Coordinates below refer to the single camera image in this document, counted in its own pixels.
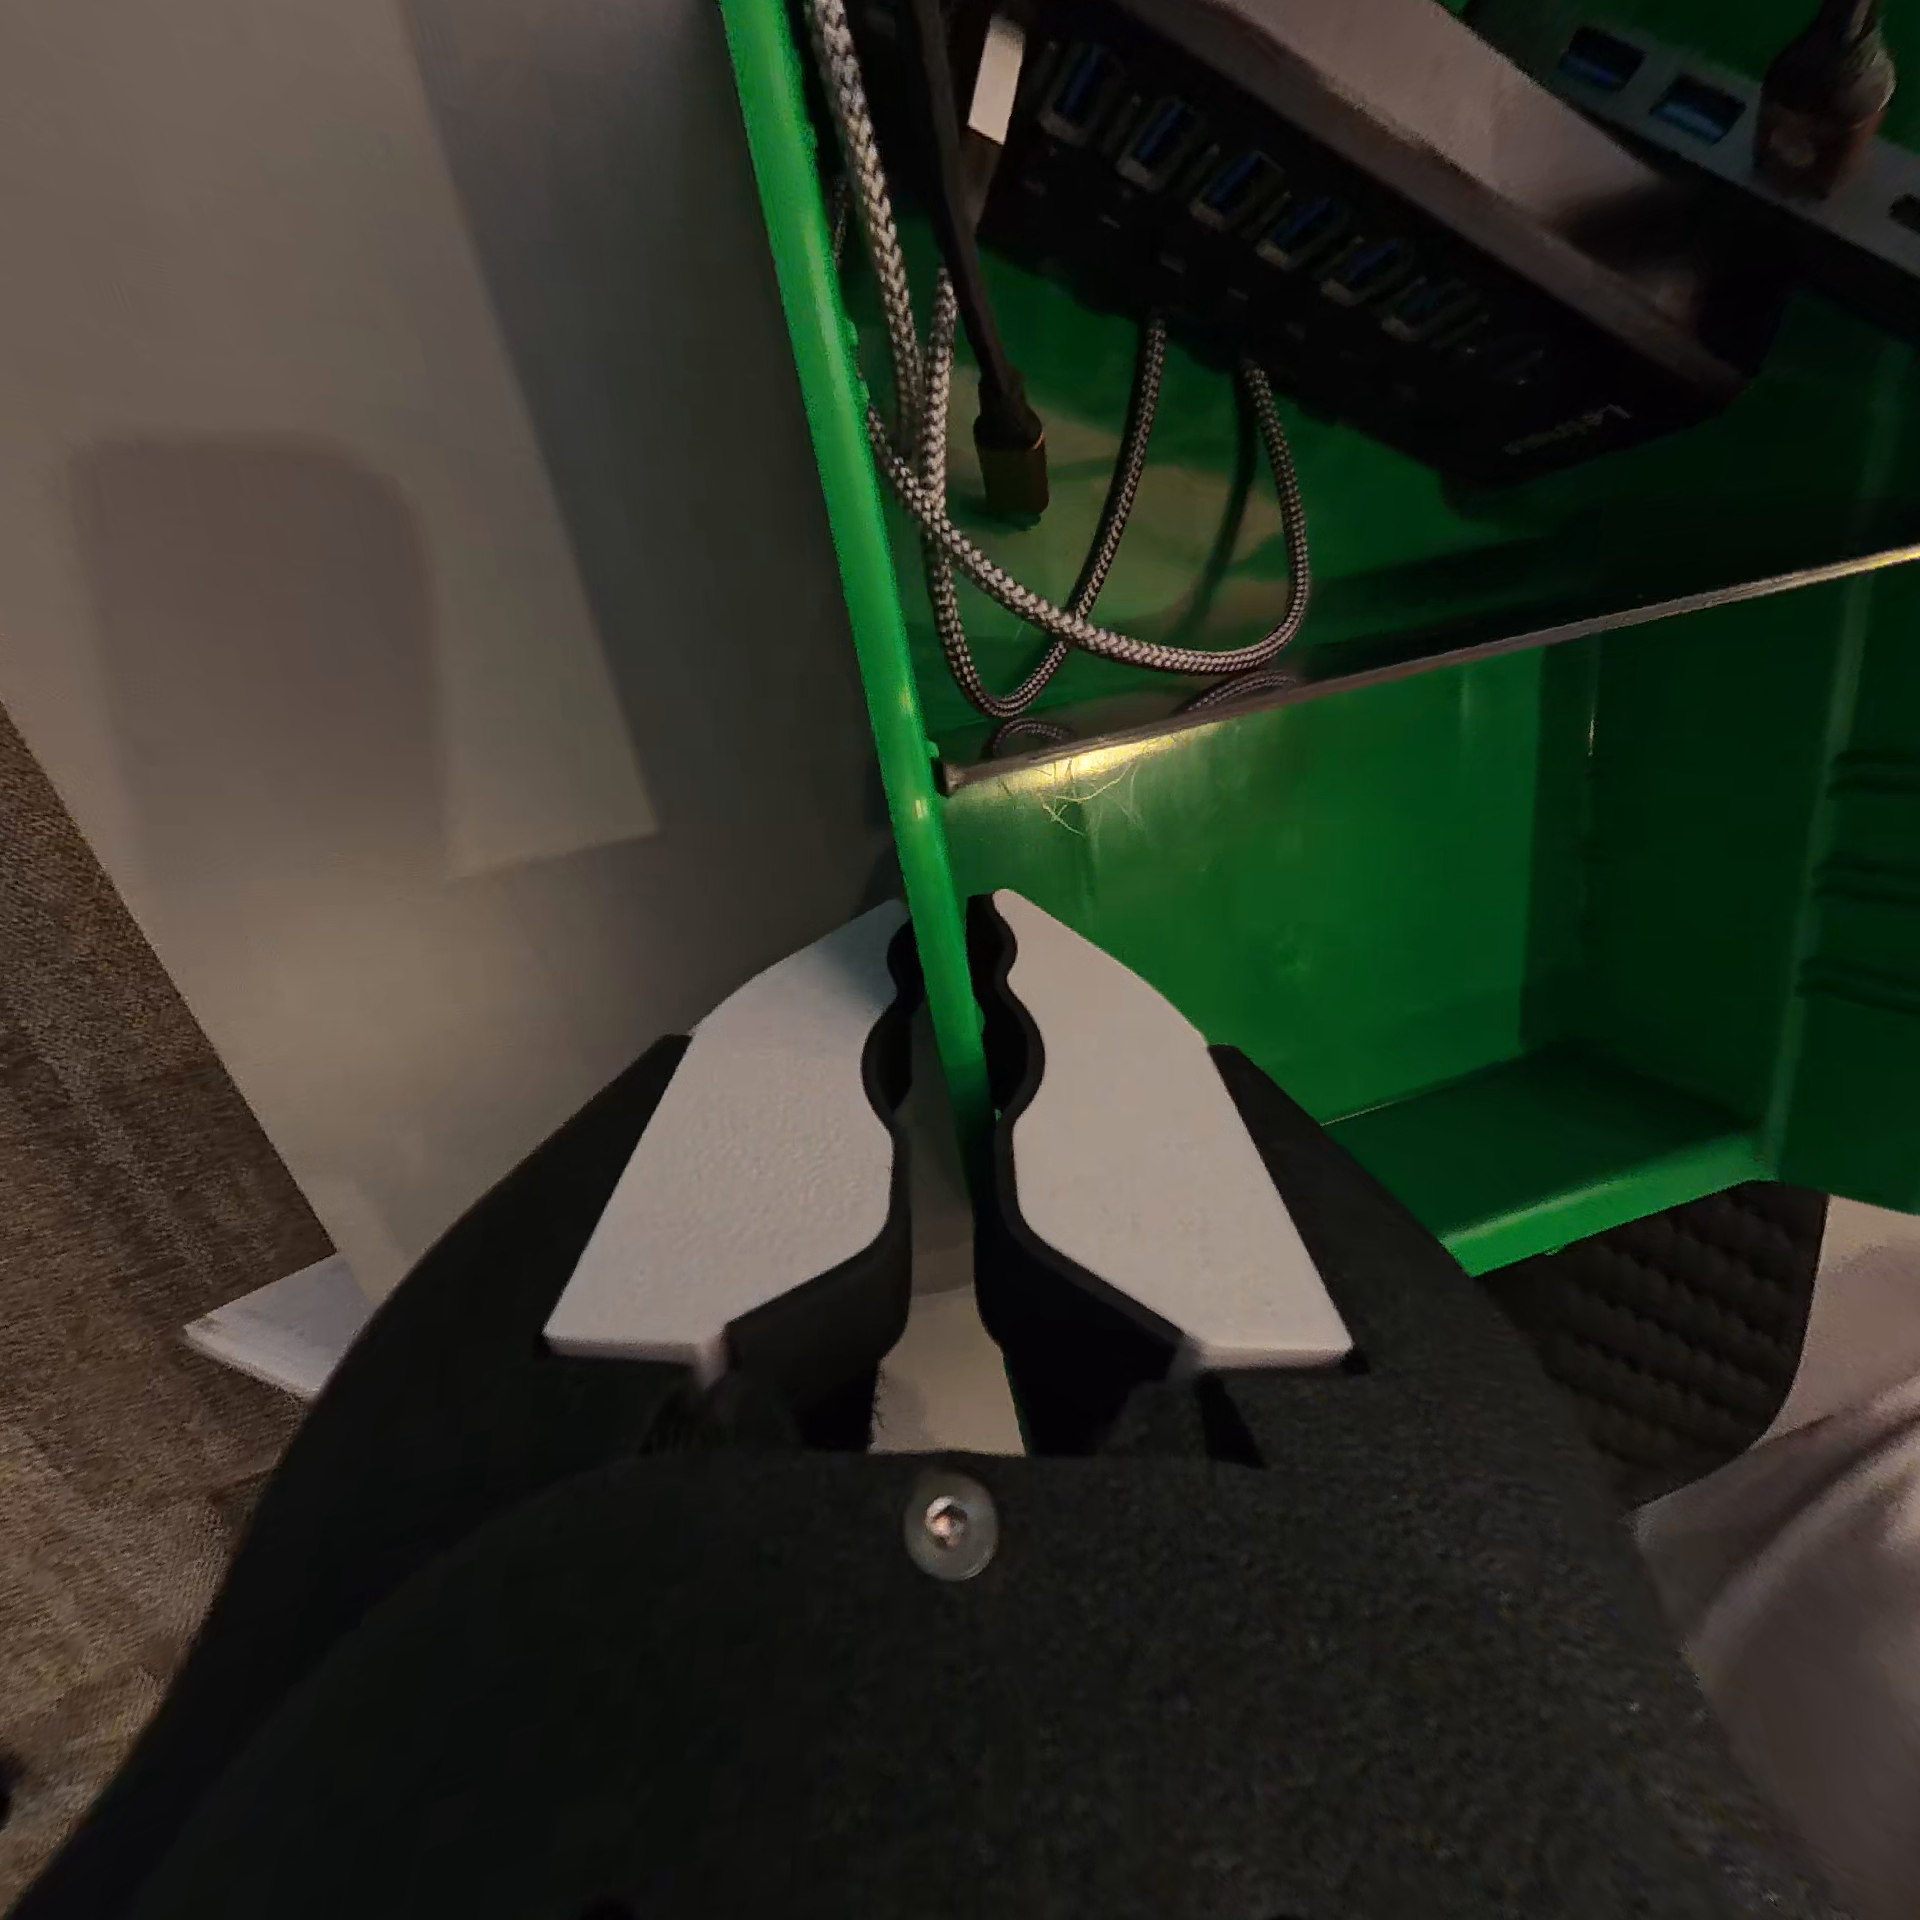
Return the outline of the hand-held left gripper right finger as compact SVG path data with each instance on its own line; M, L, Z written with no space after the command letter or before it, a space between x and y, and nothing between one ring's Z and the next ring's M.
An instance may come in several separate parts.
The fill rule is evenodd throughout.
M1006 1358L1316 1371L1355 1352L1202 1029L1019 891L967 904L996 1130L976 1296Z

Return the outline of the black textured pad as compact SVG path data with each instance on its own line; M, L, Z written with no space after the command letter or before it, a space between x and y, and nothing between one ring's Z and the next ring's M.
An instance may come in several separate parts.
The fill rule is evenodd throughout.
M1620 1512L1763 1440L1806 1355L1825 1224L1825 1192L1744 1182L1479 1277L1571 1401Z

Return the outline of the silver usb hub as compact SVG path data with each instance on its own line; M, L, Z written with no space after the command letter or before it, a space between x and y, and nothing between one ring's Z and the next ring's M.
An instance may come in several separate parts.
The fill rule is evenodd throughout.
M1829 199L1793 199L1753 173L1763 78L1603 20L1567 29L1544 82L1659 163L1695 173L1770 264L1884 333L1917 336L1917 150L1878 131Z

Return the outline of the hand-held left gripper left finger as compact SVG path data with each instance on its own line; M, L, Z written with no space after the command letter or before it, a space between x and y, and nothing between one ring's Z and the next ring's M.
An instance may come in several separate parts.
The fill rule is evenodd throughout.
M568 1358L839 1388L904 1332L901 901L767 967L696 1029L542 1339Z

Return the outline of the thin dark bin divider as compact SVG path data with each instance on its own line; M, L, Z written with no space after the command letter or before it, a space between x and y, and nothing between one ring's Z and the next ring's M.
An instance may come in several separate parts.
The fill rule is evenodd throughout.
M1313 647L1306 653L1287 650L1280 663L1228 676L1182 699L1166 692L1127 692L1071 709L1022 715L1019 722L1009 722L1009 735L993 728L980 738L980 744L957 738L950 751L934 754L934 790L950 800L973 784L1012 777L1061 758L1084 758L1100 751L1127 754L1133 748L1234 722L1264 709L1300 709L1339 692L1424 679L1430 673L1460 669L1469 663L1626 633L1656 620L1688 617L1695 611L1721 611L1802 588L1858 581L1874 571L1904 568L1913 562L1917 542L1897 542L1838 555L1822 565L1799 565L1753 575L1747 581L1695 588L1685 594L1646 594L1636 604L1620 604L1613 611L1538 617L1509 633L1476 633L1476 627L1466 624L1453 633L1433 627L1427 633L1355 637Z

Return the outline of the green plastic bin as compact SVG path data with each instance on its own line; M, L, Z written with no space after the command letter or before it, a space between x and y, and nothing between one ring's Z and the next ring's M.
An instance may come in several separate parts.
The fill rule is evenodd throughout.
M1649 33L1440 7L1544 88L1574 23ZM718 10L963 1123L963 921L1009 888L1473 1270L1753 1179L1917 1211L1917 565L934 790L937 751L1022 715L1917 542L1917 340L1577 108L1672 183L1750 379L1629 451L1460 483L996 258L1029 3L940 3L980 271L1045 424L1048 506L1002 519L904 3Z

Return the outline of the person's pale clothing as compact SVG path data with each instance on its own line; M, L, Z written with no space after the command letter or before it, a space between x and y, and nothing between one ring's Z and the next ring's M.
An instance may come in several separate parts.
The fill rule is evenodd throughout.
M1917 1917L1917 1378L1633 1531L1740 1767L1858 1917Z

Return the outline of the black usb hub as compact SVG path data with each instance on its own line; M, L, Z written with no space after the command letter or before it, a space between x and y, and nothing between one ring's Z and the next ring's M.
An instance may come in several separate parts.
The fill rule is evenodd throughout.
M1669 180L1440 3L1029 3L983 245L1460 483L1718 415Z

